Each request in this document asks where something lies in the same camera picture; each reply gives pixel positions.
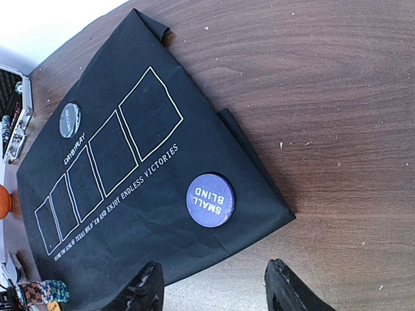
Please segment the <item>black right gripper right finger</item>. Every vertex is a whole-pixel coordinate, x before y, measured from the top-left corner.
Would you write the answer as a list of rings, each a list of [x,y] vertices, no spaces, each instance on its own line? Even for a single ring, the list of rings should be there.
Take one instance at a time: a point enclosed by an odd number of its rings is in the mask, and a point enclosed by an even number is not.
[[[335,310],[321,300],[281,259],[269,260],[265,270],[265,290],[268,310]]]

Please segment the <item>multicolour poker chip stack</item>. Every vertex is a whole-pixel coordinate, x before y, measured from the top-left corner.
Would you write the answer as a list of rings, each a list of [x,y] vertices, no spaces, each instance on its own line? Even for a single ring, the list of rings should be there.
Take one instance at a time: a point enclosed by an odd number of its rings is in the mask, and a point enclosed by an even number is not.
[[[15,285],[19,302],[24,307],[47,305],[48,303],[66,303],[70,295],[63,281],[45,280]]]

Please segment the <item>purple small blind button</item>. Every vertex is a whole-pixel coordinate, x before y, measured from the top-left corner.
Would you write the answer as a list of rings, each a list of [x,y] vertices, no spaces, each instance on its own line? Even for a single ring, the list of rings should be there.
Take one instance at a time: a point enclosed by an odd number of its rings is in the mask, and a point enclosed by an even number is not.
[[[191,218],[202,227],[225,224],[233,214],[235,196],[228,181],[218,174],[202,174],[188,186],[186,206]]]

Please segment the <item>clear dealer button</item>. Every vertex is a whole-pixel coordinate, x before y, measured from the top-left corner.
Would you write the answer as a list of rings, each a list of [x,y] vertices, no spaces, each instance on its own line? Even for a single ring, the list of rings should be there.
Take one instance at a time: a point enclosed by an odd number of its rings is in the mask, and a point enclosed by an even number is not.
[[[63,138],[72,138],[80,125],[81,112],[77,104],[68,103],[63,108],[60,115],[59,130]]]

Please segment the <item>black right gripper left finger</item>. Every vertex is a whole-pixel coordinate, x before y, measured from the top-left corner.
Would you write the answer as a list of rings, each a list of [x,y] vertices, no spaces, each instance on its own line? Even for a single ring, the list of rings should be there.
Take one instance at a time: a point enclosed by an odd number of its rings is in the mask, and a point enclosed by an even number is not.
[[[161,264],[148,262],[103,310],[163,310],[164,289]]]

